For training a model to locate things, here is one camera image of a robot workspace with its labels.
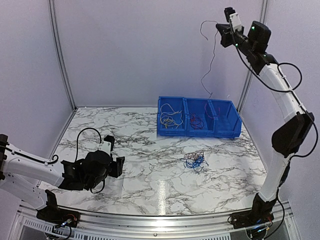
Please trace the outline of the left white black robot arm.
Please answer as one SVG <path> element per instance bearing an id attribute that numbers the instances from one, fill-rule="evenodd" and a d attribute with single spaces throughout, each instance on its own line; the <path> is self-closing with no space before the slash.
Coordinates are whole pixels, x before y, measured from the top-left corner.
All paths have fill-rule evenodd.
<path id="1" fill-rule="evenodd" d="M 48 183 L 67 191 L 90 191 L 107 177 L 122 175 L 125 157 L 113 158 L 115 139 L 108 135 L 98 150 L 73 162 L 43 158 L 25 152 L 8 142 L 8 136 L 0 136 L 0 188 L 30 204 L 53 223 L 63 219 L 63 211 L 57 207 L 56 197 L 49 190 L 38 189 L 27 178 Z"/>

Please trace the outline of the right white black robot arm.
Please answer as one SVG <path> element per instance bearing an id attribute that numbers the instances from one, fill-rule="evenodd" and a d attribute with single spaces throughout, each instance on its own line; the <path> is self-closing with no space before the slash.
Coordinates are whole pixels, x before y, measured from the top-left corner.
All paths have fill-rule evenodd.
<path id="1" fill-rule="evenodd" d="M 233 45 L 239 56 L 245 55 L 247 60 L 244 65 L 271 90 L 284 119 L 284 125 L 272 134 L 273 160 L 261 189 L 254 197 L 252 209 L 247 214 L 252 224 L 258 224 L 277 202 L 279 188 L 288 176 L 291 160 L 299 157 L 297 152 L 314 126 L 315 118 L 295 94 L 280 68 L 281 64 L 266 52 L 271 36 L 266 25 L 253 21 L 248 35 L 243 34 L 243 26 L 236 29 L 231 22 L 218 23 L 215 27 L 221 35 L 223 47 Z"/>

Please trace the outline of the left blue storage bin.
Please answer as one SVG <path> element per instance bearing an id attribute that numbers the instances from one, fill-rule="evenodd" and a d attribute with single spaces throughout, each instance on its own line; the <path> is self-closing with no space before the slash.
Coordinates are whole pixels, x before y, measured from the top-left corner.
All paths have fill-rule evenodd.
<path id="1" fill-rule="evenodd" d="M 180 96 L 160 96 L 157 103 L 157 135 L 167 137 L 186 136 L 185 99 Z"/>

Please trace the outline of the blue storage bin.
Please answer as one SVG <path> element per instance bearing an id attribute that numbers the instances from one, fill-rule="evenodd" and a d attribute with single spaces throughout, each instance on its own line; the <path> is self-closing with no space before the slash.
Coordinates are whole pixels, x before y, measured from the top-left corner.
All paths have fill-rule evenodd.
<path id="1" fill-rule="evenodd" d="M 216 113 L 211 103 L 205 98 L 185 98 L 186 136 L 214 137 Z"/>
<path id="2" fill-rule="evenodd" d="M 214 137 L 238 138 L 242 131 L 242 119 L 230 100 L 211 99 L 211 105 L 216 115 Z"/>
<path id="3" fill-rule="evenodd" d="M 180 96 L 160 96 L 157 103 L 157 135 L 167 137 L 186 136 L 185 99 Z"/>

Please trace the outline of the middle blue storage bin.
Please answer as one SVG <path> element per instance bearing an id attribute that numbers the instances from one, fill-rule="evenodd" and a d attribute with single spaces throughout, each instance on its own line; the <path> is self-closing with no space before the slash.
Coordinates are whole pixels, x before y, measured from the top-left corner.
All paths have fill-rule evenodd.
<path id="1" fill-rule="evenodd" d="M 205 98 L 185 98 L 186 136 L 214 137 L 216 113 L 211 103 Z"/>

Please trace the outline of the right blue storage bin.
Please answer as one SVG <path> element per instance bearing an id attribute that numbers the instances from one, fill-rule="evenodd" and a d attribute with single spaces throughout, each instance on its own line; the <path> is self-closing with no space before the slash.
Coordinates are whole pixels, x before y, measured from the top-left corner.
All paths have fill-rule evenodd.
<path id="1" fill-rule="evenodd" d="M 211 99 L 211 105 L 216 115 L 214 137 L 238 138 L 242 131 L 242 119 L 230 100 Z"/>

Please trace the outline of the right aluminium corner post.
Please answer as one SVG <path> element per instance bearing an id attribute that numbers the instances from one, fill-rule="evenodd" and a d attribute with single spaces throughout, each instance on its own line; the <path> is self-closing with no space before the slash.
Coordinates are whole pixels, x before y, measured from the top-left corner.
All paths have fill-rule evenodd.
<path id="1" fill-rule="evenodd" d="M 261 2 L 261 9 L 260 9 L 260 15 L 259 15 L 259 22 L 263 24 L 266 23 L 268 8 L 269 8 L 269 0 L 263 0 Z M 242 88 L 242 92 L 237 104 L 237 111 L 239 114 L 241 114 L 244 108 L 244 105 L 246 103 L 246 99 L 248 97 L 253 78 L 254 78 L 253 74 L 248 70 L 246 74 L 245 82 Z"/>

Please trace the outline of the aluminium corner post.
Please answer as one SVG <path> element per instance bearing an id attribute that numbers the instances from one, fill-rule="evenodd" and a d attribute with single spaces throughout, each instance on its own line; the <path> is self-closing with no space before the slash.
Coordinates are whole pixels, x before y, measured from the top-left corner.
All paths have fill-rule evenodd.
<path id="1" fill-rule="evenodd" d="M 54 0 L 48 0 L 48 11 L 49 11 L 49 18 L 50 18 L 52 35 L 53 35 L 53 43 L 54 43 L 55 52 L 57 56 L 58 67 L 62 77 L 62 82 L 64 85 L 64 89 L 66 92 L 66 96 L 67 96 L 70 108 L 73 112 L 75 112 L 78 108 L 76 106 L 74 95 L 72 93 L 71 83 L 70 83 L 68 71 L 66 68 L 65 60 L 64 60 L 60 34 L 59 34 L 56 4 Z"/>
<path id="2" fill-rule="evenodd" d="M 259 15 L 259 22 L 263 24 L 266 23 L 268 8 L 269 8 L 269 0 L 263 0 L 261 2 L 261 9 L 260 9 L 260 15 Z M 254 78 L 253 74 L 248 70 L 246 74 L 245 82 L 242 88 L 242 92 L 237 104 L 237 111 L 239 114 L 241 114 L 244 108 L 244 105 L 246 103 L 246 99 L 248 97 L 253 78 Z"/>

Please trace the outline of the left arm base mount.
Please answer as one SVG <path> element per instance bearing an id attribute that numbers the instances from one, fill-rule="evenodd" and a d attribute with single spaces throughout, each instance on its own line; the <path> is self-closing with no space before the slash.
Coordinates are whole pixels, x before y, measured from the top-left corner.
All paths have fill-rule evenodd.
<path id="1" fill-rule="evenodd" d="M 37 211 L 36 217 L 40 220 L 56 225 L 62 225 L 62 223 L 66 222 L 67 220 L 71 220 L 68 225 L 72 228 L 75 228 L 78 225 L 80 213 L 78 211 L 59 207 L 57 209 L 45 207 L 44 209 Z"/>

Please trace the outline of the aluminium front rail frame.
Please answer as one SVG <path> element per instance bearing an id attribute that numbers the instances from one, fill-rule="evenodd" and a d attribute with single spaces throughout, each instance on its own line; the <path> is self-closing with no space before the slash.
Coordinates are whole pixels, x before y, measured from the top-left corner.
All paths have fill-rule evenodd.
<path id="1" fill-rule="evenodd" d="M 259 229 L 269 240 L 302 239 L 288 201 L 273 208 L 274 219 L 257 226 L 235 229 L 231 212 L 147 216 L 78 209 L 78 225 L 53 230 L 54 224 L 36 218 L 36 211 L 22 202 L 9 231 L 9 240 L 44 240 L 48 235 L 71 240 L 248 240 Z"/>

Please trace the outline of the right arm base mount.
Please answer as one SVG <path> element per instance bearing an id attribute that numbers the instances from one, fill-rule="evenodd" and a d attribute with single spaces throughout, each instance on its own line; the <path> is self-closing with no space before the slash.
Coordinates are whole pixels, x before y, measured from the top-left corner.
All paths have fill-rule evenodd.
<path id="1" fill-rule="evenodd" d="M 272 211 L 263 213 L 256 213 L 250 210 L 243 210 L 239 212 L 233 212 L 229 215 L 227 221 L 233 226 L 234 229 L 241 229 L 269 223 L 274 220 Z"/>

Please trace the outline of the left aluminium corner post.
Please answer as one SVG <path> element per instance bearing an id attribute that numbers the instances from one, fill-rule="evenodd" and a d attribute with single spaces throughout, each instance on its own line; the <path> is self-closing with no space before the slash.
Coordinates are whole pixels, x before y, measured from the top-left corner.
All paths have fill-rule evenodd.
<path id="1" fill-rule="evenodd" d="M 64 89 L 66 92 L 66 96 L 67 96 L 70 108 L 73 112 L 75 112 L 78 108 L 76 106 L 74 95 L 72 93 L 71 83 L 70 83 L 68 71 L 66 68 L 65 60 L 64 60 L 60 34 L 59 34 L 56 4 L 54 0 L 48 0 L 48 11 L 49 11 L 49 18 L 50 18 L 52 35 L 53 35 L 53 43 L 54 43 L 55 52 L 57 56 L 58 67 L 62 77 L 62 82 L 64 85 Z"/>

